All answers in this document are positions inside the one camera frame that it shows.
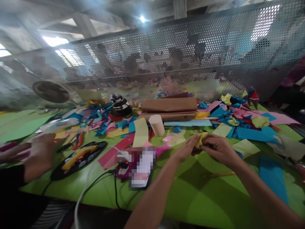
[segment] light green paper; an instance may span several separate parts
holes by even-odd
[[[244,159],[260,151],[259,148],[257,148],[247,139],[241,140],[240,142],[232,145],[232,147],[234,150],[240,152],[244,156]]]
[[[262,128],[269,126],[269,117],[257,116],[252,119],[252,123],[256,128]]]
[[[43,124],[45,124],[53,116],[54,116],[54,114],[29,121],[29,122],[19,126],[17,129],[14,129],[14,130],[8,132],[6,135],[2,136],[0,138],[0,142],[5,143],[5,142],[20,139],[20,138],[24,138],[24,137],[34,133],[36,130],[38,130]]]
[[[226,137],[230,130],[232,129],[231,126],[228,126],[224,124],[223,122],[213,131],[213,134],[221,136],[221,137]]]

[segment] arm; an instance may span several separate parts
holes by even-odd
[[[49,171],[54,159],[55,134],[44,134],[32,141],[30,156],[24,162],[24,182],[35,180]]]
[[[205,145],[211,144],[216,149]],[[243,183],[249,195],[258,206],[266,220],[273,227],[304,228],[305,221],[286,205],[236,154],[230,143],[223,137],[208,134],[201,147],[209,155],[232,169]]]
[[[197,140],[197,135],[189,138],[169,158],[132,212],[124,227],[125,229],[158,228],[176,171],[180,163],[191,154]]]

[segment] brown kraft paper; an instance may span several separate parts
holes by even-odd
[[[177,112],[196,110],[197,100],[195,97],[145,100],[142,105],[142,111],[148,112]]]

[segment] window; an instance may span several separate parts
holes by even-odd
[[[11,55],[11,53],[8,52],[2,44],[0,44],[0,57],[9,56],[9,55]]]
[[[58,45],[69,43],[69,41],[65,38],[59,38],[59,37],[43,37],[44,40],[48,43],[48,45],[55,47]],[[73,49],[59,49],[55,51],[62,59],[63,61],[69,66],[79,66],[84,65],[84,62],[81,60],[81,58],[77,55],[77,53]]]
[[[279,11],[280,5],[270,6],[261,9],[260,15],[256,21],[251,40],[256,41],[260,37],[268,34],[271,24],[275,19],[276,13]]]

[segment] yellow paper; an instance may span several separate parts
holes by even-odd
[[[69,141],[71,141],[72,138],[74,138],[76,135],[77,135],[77,133],[71,133],[71,134],[69,135],[69,137],[67,138],[67,140],[65,141],[64,145],[65,145],[65,144],[68,144]]]
[[[202,119],[208,117],[209,115],[209,112],[195,112],[195,119]]]
[[[184,134],[186,132],[186,127],[180,127],[181,133],[175,133],[174,132],[174,127],[172,126],[168,131],[166,136],[174,136],[172,140],[168,143],[170,147],[173,147],[175,145],[179,145],[183,142],[185,142]]]
[[[221,96],[221,100],[228,106],[232,105],[232,103],[230,102],[230,98],[231,98],[231,95],[228,93],[226,94],[225,96]]]
[[[64,138],[65,136],[66,136],[66,131],[62,131],[62,132],[56,133],[55,139]]]
[[[248,93],[246,90],[244,90],[244,92],[242,93],[241,98],[244,99],[246,96],[248,96]]]
[[[148,141],[148,126],[145,118],[140,118],[134,121],[136,133],[134,136],[133,147],[141,147]]]
[[[208,134],[208,132],[203,132],[203,133],[200,133],[200,134],[198,135],[198,141],[197,141],[197,143],[196,143],[196,145],[195,145],[195,147],[196,147],[197,149],[200,149],[200,146],[203,145],[203,144],[202,144],[202,140],[206,138],[207,134]]]
[[[247,139],[241,140],[240,142],[232,145],[233,149],[240,152],[244,158],[249,157],[260,151],[254,144],[249,142]]]
[[[252,119],[252,123],[256,128],[262,128],[269,126],[269,117],[255,117]]]
[[[129,127],[125,128],[124,130],[122,130],[122,128],[117,128],[114,131],[111,131],[107,134],[106,138],[113,138],[113,137],[117,137],[117,136],[121,136],[124,134],[128,134],[129,133]]]
[[[232,129],[231,126],[228,126],[224,123],[221,123],[214,131],[213,134],[216,134],[221,137],[226,137],[230,130]]]
[[[235,118],[233,118],[232,116],[230,117],[231,120],[228,120],[228,123],[231,124],[232,126],[238,126],[239,123],[236,121]]]

